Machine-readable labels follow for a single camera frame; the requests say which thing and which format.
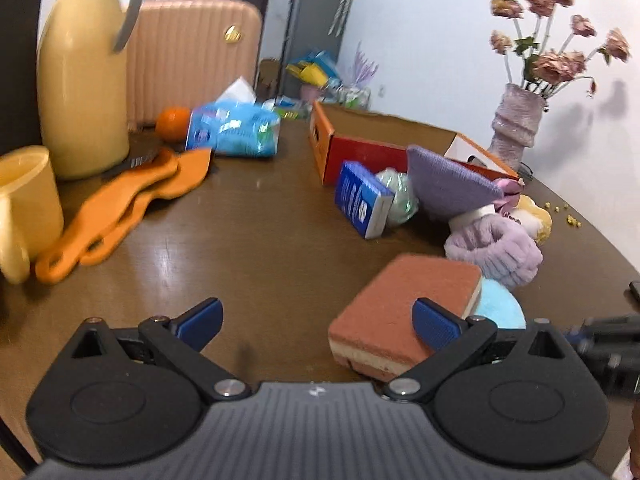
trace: sponge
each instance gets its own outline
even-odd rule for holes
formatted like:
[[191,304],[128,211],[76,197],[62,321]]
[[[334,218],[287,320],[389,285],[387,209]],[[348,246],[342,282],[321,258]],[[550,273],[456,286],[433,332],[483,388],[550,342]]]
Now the sponge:
[[420,254],[402,254],[377,275],[329,327],[335,360],[389,381],[433,354],[414,331],[412,307],[430,298],[456,316],[479,301],[479,267]]

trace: purple towel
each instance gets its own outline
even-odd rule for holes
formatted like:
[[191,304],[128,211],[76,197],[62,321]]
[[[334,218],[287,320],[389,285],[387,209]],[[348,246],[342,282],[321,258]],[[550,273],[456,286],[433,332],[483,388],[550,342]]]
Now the purple towel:
[[527,285],[542,263],[542,253],[524,227],[497,214],[454,232],[444,250],[449,260],[476,264],[484,277],[508,289]]
[[420,207],[433,218],[449,220],[504,197],[488,178],[420,146],[406,150],[408,174]]

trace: brown table surface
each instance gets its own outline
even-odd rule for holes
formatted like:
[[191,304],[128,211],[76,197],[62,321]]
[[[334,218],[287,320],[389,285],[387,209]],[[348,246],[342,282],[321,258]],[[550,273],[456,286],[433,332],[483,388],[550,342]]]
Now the brown table surface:
[[[92,179],[60,187],[67,220],[99,185]],[[537,181],[527,193],[562,207]],[[176,316],[209,296],[223,301],[225,323],[204,354],[251,384],[358,380],[333,361],[329,323],[398,254],[444,254],[448,230],[416,218],[364,241],[333,200],[333,190],[320,185],[306,124],[285,122],[274,160],[215,159],[198,189],[152,206],[103,264],[77,268],[55,286],[2,280],[0,415],[33,452],[26,402],[84,318],[136,326],[153,314]],[[631,312],[625,289],[638,274],[579,214],[573,212],[582,228],[569,227],[568,212],[552,213],[540,272],[515,293],[526,316],[565,328],[589,316]],[[629,404],[610,405],[595,457],[606,472],[620,460],[631,427]],[[2,480],[20,478],[1,450],[0,471]]]

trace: orange box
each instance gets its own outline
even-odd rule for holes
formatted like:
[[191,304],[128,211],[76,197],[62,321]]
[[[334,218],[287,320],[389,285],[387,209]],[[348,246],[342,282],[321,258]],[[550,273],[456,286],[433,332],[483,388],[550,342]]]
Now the orange box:
[[[518,178],[496,156],[462,134],[399,117],[325,105],[319,101],[313,104],[309,140],[318,173],[326,186],[335,185],[345,160],[357,160],[373,173],[385,168],[405,173],[406,147],[410,144],[455,160],[490,180]],[[469,164],[474,158],[485,167]]]

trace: orange slotted spatula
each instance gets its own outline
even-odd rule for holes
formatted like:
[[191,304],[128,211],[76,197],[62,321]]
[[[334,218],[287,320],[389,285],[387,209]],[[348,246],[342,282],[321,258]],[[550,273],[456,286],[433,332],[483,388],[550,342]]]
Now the orange slotted spatula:
[[207,175],[211,150],[191,150],[178,156],[178,171],[174,176],[155,184],[140,192],[124,216],[113,229],[102,236],[102,243],[93,244],[80,257],[85,266],[97,265],[106,260],[115,248],[124,240],[145,215],[146,208],[152,200],[178,198],[198,187]]
[[69,227],[52,247],[38,256],[36,277],[43,283],[66,278],[88,246],[113,229],[134,197],[178,169],[178,157],[167,148],[153,162],[125,171],[86,199]]

